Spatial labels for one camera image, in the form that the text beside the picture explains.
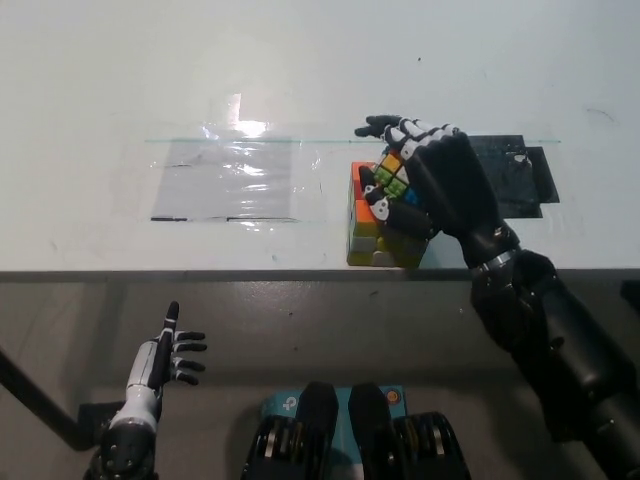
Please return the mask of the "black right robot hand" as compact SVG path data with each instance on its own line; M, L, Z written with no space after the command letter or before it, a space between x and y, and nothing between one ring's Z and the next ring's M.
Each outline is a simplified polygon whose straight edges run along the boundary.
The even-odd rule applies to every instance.
M418 240L442 232L459 242L473 270L498 269L518 255L519 238L458 127L373 115L354 134L381 139L394 160L360 170L362 194L378 223Z

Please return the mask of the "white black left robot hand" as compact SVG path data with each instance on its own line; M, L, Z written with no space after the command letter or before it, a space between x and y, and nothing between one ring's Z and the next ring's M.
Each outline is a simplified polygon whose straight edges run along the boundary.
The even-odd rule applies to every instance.
M133 425L156 433L164 386L171 381L199 384L195 374L204 372L206 367L179 353L206 351L206 335L178 330L179 312L179 303L172 301L160 333L139 347L126 384L125 403L112 418L109 429Z

